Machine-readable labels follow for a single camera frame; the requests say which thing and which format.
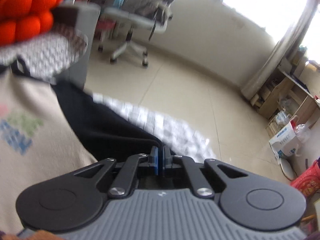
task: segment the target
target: tiled floor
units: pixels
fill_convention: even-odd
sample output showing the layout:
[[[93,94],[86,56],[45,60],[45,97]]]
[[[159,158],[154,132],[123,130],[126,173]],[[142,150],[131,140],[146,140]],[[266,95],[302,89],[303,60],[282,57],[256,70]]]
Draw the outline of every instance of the tiled floor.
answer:
[[[121,55],[116,65],[110,65],[112,48],[114,45],[107,44],[99,53],[94,44],[87,89],[184,119],[210,139],[218,159],[289,182],[270,149],[267,120],[238,92],[156,51],[149,51],[148,69],[142,68],[142,60],[129,52]]]

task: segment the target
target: ribbed rubber surface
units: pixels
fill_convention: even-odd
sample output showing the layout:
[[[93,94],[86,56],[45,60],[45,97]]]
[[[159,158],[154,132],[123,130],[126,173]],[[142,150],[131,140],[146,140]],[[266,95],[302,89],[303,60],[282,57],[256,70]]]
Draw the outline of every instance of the ribbed rubber surface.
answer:
[[[135,190],[112,200],[103,214],[78,231],[60,234],[66,240],[302,240],[297,228],[263,233],[229,220],[211,200],[189,189]]]

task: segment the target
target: curtain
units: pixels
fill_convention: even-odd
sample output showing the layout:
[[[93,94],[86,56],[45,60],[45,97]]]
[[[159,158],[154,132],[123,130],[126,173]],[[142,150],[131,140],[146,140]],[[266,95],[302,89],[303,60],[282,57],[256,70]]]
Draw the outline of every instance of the curtain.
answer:
[[[288,28],[283,38],[276,44],[264,66],[255,73],[255,75],[241,89],[241,93],[247,100],[250,100],[259,91],[268,77],[278,66],[283,56],[298,39],[305,26],[313,17],[314,11],[319,2],[320,0],[307,0],[306,6],[299,20]]]
[[[313,19],[313,17],[315,16],[316,12],[317,12],[318,7],[315,7],[310,19],[308,20],[306,26],[303,28],[302,32],[300,33],[299,37],[297,38],[297,40],[294,42],[294,44],[292,44],[292,46],[290,47],[290,49],[287,50],[287,52],[285,53],[285,57],[291,61],[294,56],[296,55],[297,50],[299,49],[300,44],[302,43],[304,37],[307,34],[307,31],[310,27],[311,21]]]

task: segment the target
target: white wall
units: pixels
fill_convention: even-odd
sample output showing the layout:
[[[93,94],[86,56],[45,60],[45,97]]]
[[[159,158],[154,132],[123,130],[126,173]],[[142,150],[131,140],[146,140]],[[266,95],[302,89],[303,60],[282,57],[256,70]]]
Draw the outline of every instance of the white wall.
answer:
[[[217,0],[175,0],[173,19],[151,44],[193,61],[238,87],[259,69],[274,48],[255,23]],[[150,31],[135,30],[147,41]]]

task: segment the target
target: chair wheel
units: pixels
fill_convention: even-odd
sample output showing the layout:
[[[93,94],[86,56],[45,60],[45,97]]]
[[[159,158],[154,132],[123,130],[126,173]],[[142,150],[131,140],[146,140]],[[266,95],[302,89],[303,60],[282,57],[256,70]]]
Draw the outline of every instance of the chair wheel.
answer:
[[[116,63],[117,59],[116,58],[110,58],[110,63]]]

